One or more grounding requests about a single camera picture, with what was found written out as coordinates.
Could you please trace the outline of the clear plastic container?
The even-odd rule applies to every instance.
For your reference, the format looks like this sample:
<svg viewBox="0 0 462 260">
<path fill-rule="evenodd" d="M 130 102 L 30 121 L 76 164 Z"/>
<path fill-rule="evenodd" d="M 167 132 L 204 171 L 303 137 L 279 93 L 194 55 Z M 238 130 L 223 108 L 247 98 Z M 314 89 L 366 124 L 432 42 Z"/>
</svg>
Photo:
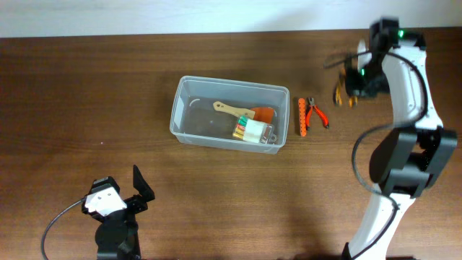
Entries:
<svg viewBox="0 0 462 260">
<path fill-rule="evenodd" d="M 235 138 L 238 117 L 217 110 L 216 102 L 235 108 L 272 108 L 274 138 L 266 144 Z M 283 86 L 230 79 L 184 76 L 173 101 L 170 132 L 179 142 L 246 152 L 276 154 L 287 139 L 289 90 Z"/>
</svg>

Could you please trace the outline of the red scraper wooden handle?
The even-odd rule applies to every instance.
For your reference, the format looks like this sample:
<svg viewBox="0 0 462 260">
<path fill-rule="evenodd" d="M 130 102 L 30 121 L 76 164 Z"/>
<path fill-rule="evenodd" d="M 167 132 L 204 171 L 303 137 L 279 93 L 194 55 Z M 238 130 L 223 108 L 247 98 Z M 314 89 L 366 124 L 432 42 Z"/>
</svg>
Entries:
<svg viewBox="0 0 462 260">
<path fill-rule="evenodd" d="M 230 105 L 226 105 L 219 101 L 215 101 L 213 103 L 213 108 L 215 109 L 215 111 L 228 113 L 235 117 L 246 116 L 255 121 L 260 121 L 260 122 L 264 122 L 267 124 L 271 124 L 272 119 L 275 114 L 275 110 L 270 107 L 256 107 L 256 108 L 251 108 L 251 109 L 236 108 Z"/>
</svg>

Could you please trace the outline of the orange black handled pliers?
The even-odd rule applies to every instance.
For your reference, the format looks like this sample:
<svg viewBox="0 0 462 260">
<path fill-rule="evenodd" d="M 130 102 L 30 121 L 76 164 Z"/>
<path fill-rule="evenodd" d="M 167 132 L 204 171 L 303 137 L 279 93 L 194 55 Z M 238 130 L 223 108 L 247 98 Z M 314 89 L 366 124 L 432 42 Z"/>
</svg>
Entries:
<svg viewBox="0 0 462 260">
<path fill-rule="evenodd" d="M 340 69 L 339 71 L 339 79 L 336 83 L 336 86 L 334 88 L 334 93 L 333 93 L 333 101 L 335 106 L 342 106 L 343 100 L 341 98 L 341 90 L 342 87 L 344 86 L 345 79 L 346 79 L 346 69 Z M 358 97 L 357 96 L 351 96 L 349 98 L 349 107 L 354 108 L 357 106 L 358 103 Z"/>
</svg>

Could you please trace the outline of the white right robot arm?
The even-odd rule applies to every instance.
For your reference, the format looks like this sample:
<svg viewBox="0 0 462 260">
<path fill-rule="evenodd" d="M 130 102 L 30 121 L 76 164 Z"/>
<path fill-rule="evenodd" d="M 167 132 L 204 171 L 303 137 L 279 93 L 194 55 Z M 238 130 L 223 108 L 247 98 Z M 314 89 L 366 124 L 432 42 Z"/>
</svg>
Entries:
<svg viewBox="0 0 462 260">
<path fill-rule="evenodd" d="M 353 103 L 387 92 L 393 107 L 392 123 L 357 139 L 389 131 L 370 157 L 373 185 L 355 175 L 372 196 L 359 230 L 344 246 L 343 259 L 385 259 L 403 215 L 435 184 L 457 146 L 457 134 L 444 128 L 432 102 L 426 50 L 423 34 L 382 17 L 371 24 L 369 41 L 359 42 L 357 53 L 343 62 L 344 86 Z"/>
</svg>

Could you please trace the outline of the clear screwdriver bit case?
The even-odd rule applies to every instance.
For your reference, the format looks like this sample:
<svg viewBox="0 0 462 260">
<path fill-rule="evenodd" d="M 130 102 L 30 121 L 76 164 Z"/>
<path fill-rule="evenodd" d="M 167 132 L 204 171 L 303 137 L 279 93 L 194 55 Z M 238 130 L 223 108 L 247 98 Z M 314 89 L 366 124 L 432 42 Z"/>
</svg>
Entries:
<svg viewBox="0 0 462 260">
<path fill-rule="evenodd" d="M 232 136 L 238 140 L 256 144 L 273 144 L 277 140 L 273 125 L 255 121 L 246 116 L 238 118 Z"/>
</svg>

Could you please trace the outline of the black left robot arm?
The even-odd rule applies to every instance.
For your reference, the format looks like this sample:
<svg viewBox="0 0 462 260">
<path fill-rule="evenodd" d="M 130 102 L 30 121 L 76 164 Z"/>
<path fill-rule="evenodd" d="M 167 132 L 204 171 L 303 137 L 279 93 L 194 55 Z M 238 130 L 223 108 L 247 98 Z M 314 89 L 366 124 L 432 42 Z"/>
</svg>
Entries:
<svg viewBox="0 0 462 260">
<path fill-rule="evenodd" d="M 154 200 L 155 195 L 136 165 L 133 166 L 133 187 L 138 193 L 122 199 L 116 180 L 108 176 L 94 181 L 84 198 L 82 212 L 100 222 L 95 232 L 98 259 L 141 258 L 136 215 L 148 210 L 147 203 Z"/>
</svg>

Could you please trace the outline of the red handled small cutters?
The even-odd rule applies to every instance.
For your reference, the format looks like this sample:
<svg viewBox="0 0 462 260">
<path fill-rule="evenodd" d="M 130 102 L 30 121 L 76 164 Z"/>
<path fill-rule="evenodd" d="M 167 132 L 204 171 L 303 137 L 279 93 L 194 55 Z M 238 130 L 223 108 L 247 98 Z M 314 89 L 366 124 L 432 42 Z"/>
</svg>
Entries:
<svg viewBox="0 0 462 260">
<path fill-rule="evenodd" d="M 313 97 L 308 97 L 307 101 L 308 101 L 308 111 L 305 116 L 306 128 L 310 129 L 310 118 L 313 113 L 316 113 L 320 117 L 323 127 L 325 129 L 328 129 L 330 127 L 328 116 L 315 104 L 315 99 Z"/>
</svg>

